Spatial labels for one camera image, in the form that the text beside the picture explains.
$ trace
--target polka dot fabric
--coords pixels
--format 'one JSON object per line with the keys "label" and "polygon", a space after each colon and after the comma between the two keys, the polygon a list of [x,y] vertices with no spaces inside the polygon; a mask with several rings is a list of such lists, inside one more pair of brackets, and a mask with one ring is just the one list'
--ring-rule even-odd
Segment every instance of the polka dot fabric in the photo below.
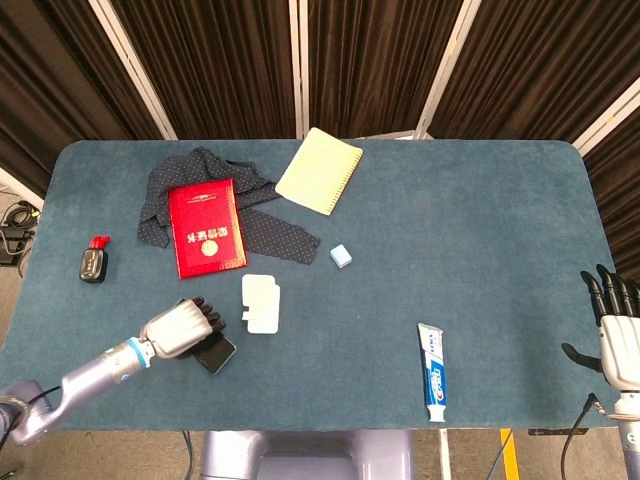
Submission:
{"label": "polka dot fabric", "polygon": [[166,247],[169,236],[169,190],[185,185],[233,179],[238,218],[249,252],[311,264],[320,240],[292,225],[250,207],[278,198],[275,183],[262,178],[253,162],[229,162],[205,148],[167,158],[149,174],[147,197],[138,222],[138,239]]}

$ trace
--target robotic arm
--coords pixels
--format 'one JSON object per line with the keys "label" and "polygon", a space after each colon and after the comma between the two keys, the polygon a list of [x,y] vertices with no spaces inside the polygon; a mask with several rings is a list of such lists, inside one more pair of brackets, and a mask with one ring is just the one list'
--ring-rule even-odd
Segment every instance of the robotic arm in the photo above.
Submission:
{"label": "robotic arm", "polygon": [[56,409],[52,409],[46,392],[34,380],[0,391],[0,432],[4,433],[3,438],[10,432],[19,445],[37,442],[93,398],[149,368],[154,357],[177,357],[219,334],[224,327],[220,315],[202,297],[182,299],[149,320],[139,338],[132,337],[65,375]]}
{"label": "robotic arm", "polygon": [[640,480],[640,287],[602,265],[596,269],[602,288],[590,273],[580,275],[591,295],[602,358],[582,355],[568,343],[562,349],[578,365],[603,373],[620,392],[614,413],[597,401],[594,405],[600,414],[618,421],[628,477]]}

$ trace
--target small blue eraser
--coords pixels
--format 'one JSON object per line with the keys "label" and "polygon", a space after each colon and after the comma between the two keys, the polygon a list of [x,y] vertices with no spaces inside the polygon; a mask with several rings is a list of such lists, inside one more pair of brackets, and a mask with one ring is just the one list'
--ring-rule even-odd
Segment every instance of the small blue eraser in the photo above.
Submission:
{"label": "small blue eraser", "polygon": [[351,255],[349,255],[349,252],[347,252],[347,249],[344,248],[344,245],[342,244],[332,249],[329,252],[329,255],[331,255],[333,261],[336,262],[336,265],[340,268],[346,267],[351,263]]}

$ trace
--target dark brown curtain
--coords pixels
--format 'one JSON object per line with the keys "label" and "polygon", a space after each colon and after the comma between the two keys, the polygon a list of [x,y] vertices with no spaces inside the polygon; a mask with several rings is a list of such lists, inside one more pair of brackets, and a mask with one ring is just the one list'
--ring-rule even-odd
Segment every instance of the dark brown curtain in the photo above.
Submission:
{"label": "dark brown curtain", "polygon": [[116,0],[180,138],[295,138],[287,0]]}
{"label": "dark brown curtain", "polygon": [[80,139],[160,138],[86,1],[0,2],[0,165],[44,194]]}
{"label": "dark brown curtain", "polygon": [[618,273],[640,282],[640,109],[584,161]]}
{"label": "dark brown curtain", "polygon": [[363,137],[418,124],[459,0],[310,0],[310,125]]}
{"label": "dark brown curtain", "polygon": [[639,76],[637,0],[483,0],[428,131],[574,141]]}

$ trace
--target floor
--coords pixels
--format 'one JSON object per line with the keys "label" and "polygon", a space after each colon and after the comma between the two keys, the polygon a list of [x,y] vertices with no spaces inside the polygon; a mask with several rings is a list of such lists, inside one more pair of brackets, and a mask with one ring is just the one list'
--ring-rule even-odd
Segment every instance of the floor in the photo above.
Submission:
{"label": "floor", "polygon": [[[0,213],[14,201],[16,197],[0,192]],[[4,343],[21,284],[16,269],[0,268],[0,344]],[[500,449],[499,430],[449,430],[448,438],[452,477],[487,478]],[[516,430],[514,438],[519,478],[560,478],[565,437],[531,437],[526,430]],[[204,434],[194,432],[192,441],[197,473]],[[414,452],[417,479],[440,480],[438,432],[416,431]],[[187,466],[188,455],[179,432],[53,432],[31,447],[18,448],[7,442],[0,455],[0,478],[17,469],[14,478],[20,480],[182,479]],[[576,437],[566,470],[568,479],[626,479],[617,430],[593,429]],[[502,460],[492,478],[506,478]]]}

